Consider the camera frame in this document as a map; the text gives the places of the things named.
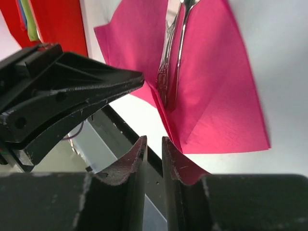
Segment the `silver knife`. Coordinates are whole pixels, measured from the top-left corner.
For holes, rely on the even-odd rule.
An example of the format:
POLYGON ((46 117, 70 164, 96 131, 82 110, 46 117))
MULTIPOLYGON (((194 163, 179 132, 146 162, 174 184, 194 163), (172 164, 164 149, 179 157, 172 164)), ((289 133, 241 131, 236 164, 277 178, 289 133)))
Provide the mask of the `silver knife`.
POLYGON ((175 27, 177 24, 178 15, 180 13, 180 6, 181 6, 180 0, 168 1, 166 23, 165 23, 164 45, 163 45, 161 62, 158 69, 158 76, 156 80, 156 89, 159 93, 163 106, 167 105, 170 55, 173 45, 175 27))

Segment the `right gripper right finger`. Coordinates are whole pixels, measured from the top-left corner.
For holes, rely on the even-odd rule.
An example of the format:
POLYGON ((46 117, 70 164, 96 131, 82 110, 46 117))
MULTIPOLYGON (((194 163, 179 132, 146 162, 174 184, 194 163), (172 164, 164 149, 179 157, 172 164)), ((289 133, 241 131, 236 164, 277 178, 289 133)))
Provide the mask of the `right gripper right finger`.
POLYGON ((212 175, 162 138, 170 231, 305 231, 308 179, 290 174, 212 175))

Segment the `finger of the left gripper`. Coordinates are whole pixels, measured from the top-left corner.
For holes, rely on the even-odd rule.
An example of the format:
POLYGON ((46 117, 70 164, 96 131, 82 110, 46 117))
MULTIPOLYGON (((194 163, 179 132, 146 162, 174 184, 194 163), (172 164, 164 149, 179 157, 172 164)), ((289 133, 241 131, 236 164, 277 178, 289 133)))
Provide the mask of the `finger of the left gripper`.
POLYGON ((141 72, 26 47, 0 63, 0 163, 30 172, 77 125, 144 84, 141 72))

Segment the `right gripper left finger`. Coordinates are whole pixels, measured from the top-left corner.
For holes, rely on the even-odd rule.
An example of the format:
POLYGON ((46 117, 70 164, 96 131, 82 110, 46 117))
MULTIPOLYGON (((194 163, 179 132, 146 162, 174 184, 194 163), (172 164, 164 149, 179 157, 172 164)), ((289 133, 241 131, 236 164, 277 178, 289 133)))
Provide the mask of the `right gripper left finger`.
POLYGON ((3 231, 140 231, 147 138, 96 174, 7 173, 0 176, 3 231))

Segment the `pink paper napkin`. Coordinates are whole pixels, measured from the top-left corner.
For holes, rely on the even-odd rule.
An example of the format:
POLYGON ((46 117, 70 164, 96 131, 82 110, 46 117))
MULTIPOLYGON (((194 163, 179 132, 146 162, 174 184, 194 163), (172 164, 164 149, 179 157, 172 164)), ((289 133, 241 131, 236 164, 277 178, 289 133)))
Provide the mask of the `pink paper napkin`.
POLYGON ((266 126, 245 45, 226 0, 202 0, 189 14, 174 110, 156 88, 166 25, 166 0, 123 0, 111 21, 94 28, 105 62, 140 71, 133 95, 155 107, 185 154, 269 149, 266 126))

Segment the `silver spoon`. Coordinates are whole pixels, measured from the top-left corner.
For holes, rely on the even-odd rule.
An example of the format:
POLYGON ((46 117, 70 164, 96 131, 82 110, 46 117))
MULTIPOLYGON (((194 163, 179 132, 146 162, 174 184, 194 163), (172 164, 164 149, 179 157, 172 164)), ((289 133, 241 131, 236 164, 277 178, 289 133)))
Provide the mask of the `silver spoon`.
POLYGON ((199 2, 199 0, 181 0, 180 5, 184 7, 184 16, 183 21, 181 23, 181 34, 180 34, 180 42, 179 42, 179 50, 177 55, 177 65, 175 69, 175 75, 172 83, 172 87, 170 90, 169 97, 169 109, 175 110, 176 99, 178 95, 178 86, 179 86, 179 78, 180 78, 180 65, 181 65, 181 57, 184 43, 184 36, 186 32, 187 22, 189 19, 190 12, 192 8, 199 2))

